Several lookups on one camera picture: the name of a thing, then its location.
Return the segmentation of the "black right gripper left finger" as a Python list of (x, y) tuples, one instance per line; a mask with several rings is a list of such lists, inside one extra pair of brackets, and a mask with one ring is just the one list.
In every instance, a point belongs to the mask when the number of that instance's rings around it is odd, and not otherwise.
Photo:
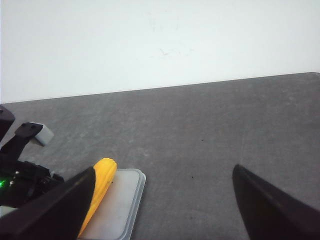
[(90, 208), (93, 167), (0, 219), (2, 240), (76, 240)]

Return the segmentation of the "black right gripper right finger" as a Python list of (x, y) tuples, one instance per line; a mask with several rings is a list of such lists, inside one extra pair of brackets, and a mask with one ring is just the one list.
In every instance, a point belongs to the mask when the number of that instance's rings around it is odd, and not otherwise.
[(319, 210), (295, 199), (237, 164), (232, 171), (235, 198), (251, 240), (318, 240)]

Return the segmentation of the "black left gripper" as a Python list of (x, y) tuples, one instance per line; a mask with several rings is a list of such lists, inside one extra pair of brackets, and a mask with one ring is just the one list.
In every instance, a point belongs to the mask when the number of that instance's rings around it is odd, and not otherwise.
[(64, 183), (64, 178), (48, 168), (21, 161), (19, 157), (29, 142), (44, 147), (54, 133), (42, 123), (25, 122), (0, 149), (0, 205), (19, 208)]

